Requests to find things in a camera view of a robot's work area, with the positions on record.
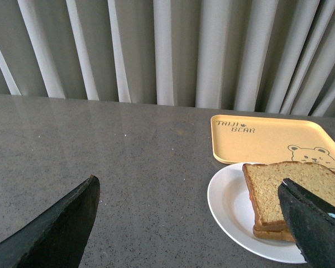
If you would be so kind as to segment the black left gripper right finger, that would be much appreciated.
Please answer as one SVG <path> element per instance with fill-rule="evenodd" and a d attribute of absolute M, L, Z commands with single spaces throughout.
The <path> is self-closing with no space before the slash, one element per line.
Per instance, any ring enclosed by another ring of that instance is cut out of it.
<path fill-rule="evenodd" d="M 286 225 L 312 267 L 335 267 L 335 207 L 289 178 L 277 194 Z"/>

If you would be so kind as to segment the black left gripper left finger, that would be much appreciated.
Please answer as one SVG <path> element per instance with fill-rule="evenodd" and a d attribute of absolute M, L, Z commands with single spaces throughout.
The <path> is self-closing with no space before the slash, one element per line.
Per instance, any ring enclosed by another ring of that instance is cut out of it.
<path fill-rule="evenodd" d="M 79 184 L 0 243 L 0 267 L 78 267 L 97 214 L 100 182 Z"/>

